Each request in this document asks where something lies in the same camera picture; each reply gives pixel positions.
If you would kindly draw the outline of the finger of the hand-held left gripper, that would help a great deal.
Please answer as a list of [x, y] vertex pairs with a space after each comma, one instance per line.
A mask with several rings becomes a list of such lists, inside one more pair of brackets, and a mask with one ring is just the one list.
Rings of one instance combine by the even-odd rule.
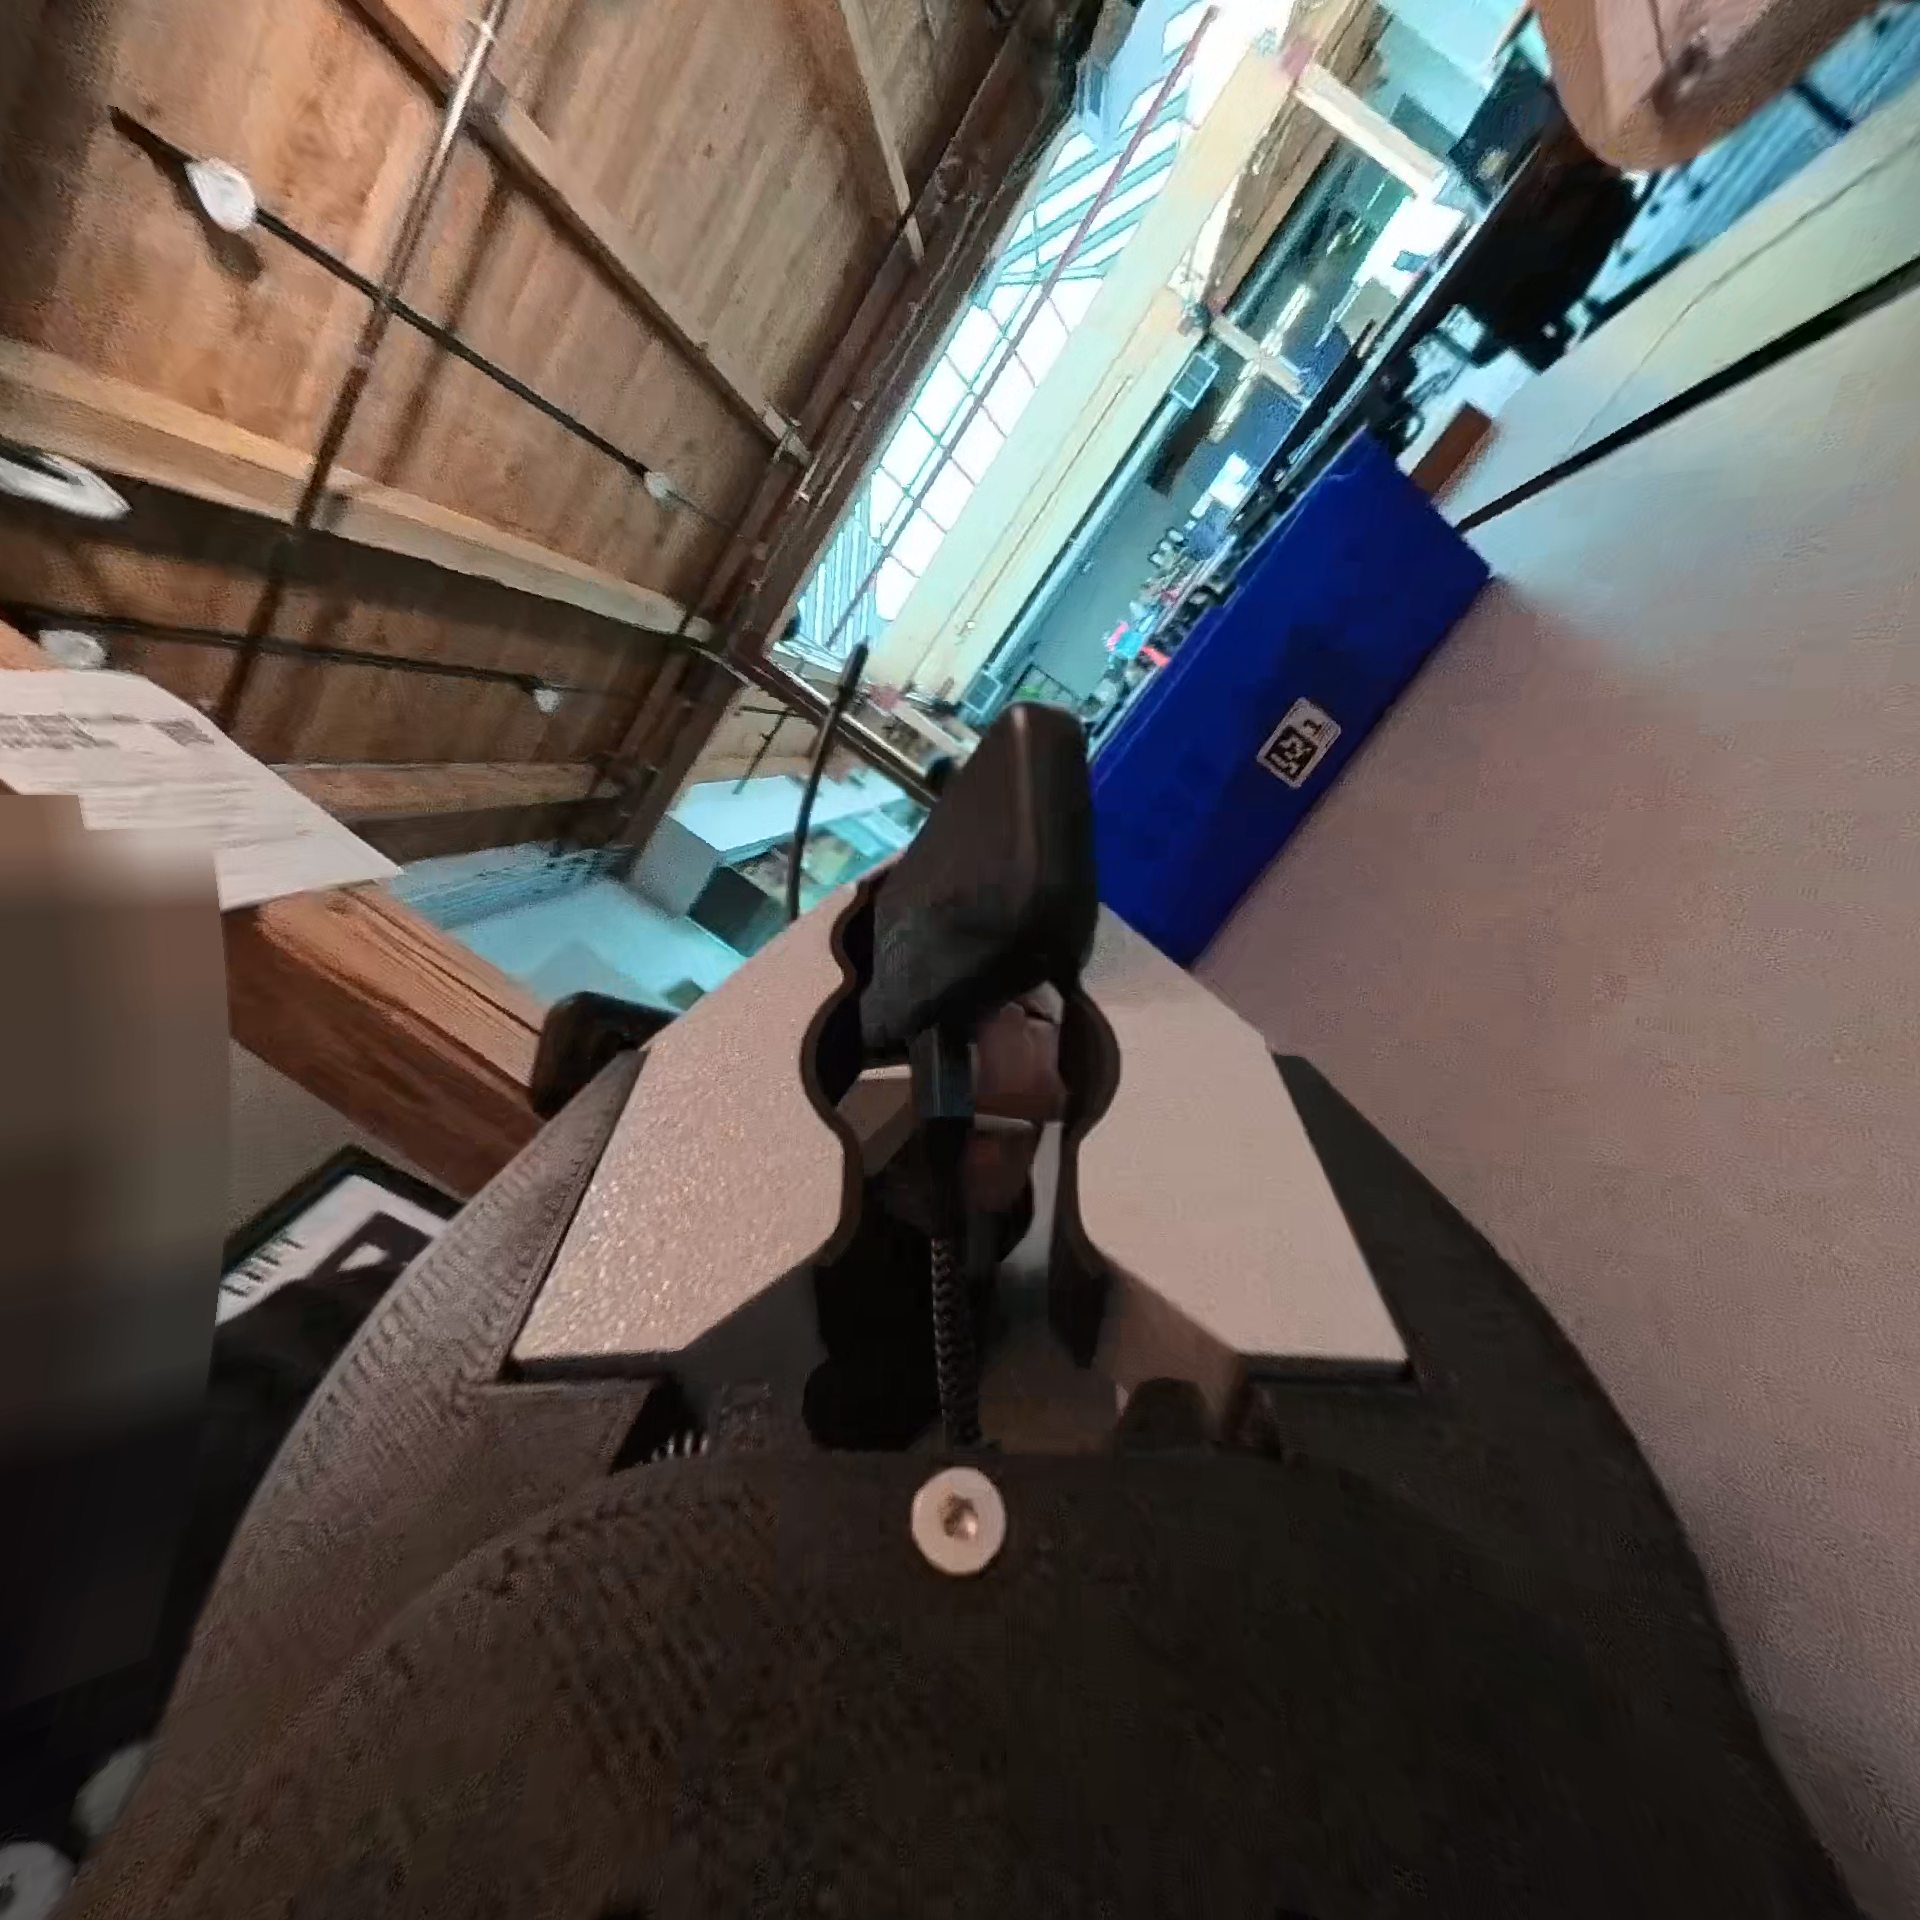
[[904, 1060], [864, 1070], [836, 1102], [857, 1157], [889, 1162], [917, 1132], [911, 1073]]

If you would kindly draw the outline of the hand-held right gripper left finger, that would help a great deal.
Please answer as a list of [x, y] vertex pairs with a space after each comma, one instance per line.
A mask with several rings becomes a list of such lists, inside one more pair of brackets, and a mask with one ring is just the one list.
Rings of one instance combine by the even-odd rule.
[[667, 1380], [702, 1420], [750, 1388], [799, 1404], [825, 1357], [814, 1273], [861, 1212], [843, 1102], [871, 949], [873, 888], [843, 885], [639, 1052], [516, 1376]]

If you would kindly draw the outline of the white paper notice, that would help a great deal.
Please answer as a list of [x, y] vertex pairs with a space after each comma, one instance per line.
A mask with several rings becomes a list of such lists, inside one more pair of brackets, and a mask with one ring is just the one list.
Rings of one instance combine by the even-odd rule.
[[203, 713], [136, 675], [7, 670], [1, 777], [23, 798], [76, 801], [88, 829], [206, 852], [225, 914], [399, 874]]

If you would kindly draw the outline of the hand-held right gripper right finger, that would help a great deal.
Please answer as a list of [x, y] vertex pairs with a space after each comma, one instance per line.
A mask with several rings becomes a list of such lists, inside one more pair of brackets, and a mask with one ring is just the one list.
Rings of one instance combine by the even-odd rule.
[[1123, 1395], [1391, 1386], [1408, 1346], [1263, 1038], [1105, 906], [1065, 992], [1048, 1323]]

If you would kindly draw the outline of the slim black usb hub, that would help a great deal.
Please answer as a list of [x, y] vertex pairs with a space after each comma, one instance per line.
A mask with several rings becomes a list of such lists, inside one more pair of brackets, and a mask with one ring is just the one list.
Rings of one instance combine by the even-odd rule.
[[1095, 929], [1086, 734], [1060, 707], [1009, 704], [877, 885], [864, 1048], [903, 1052], [1035, 990], [1067, 992]]

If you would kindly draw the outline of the blue plastic bin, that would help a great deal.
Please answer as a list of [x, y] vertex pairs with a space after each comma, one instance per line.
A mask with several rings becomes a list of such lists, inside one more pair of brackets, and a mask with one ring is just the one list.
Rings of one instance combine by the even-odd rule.
[[1100, 900], [1192, 965], [1491, 581], [1358, 435], [1093, 756]]

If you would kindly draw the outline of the wooden post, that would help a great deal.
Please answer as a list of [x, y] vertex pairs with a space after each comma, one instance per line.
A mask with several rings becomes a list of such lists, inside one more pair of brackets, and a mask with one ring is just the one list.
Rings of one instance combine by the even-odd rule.
[[541, 1004], [383, 885], [222, 916], [230, 1035], [470, 1198], [535, 1138]]

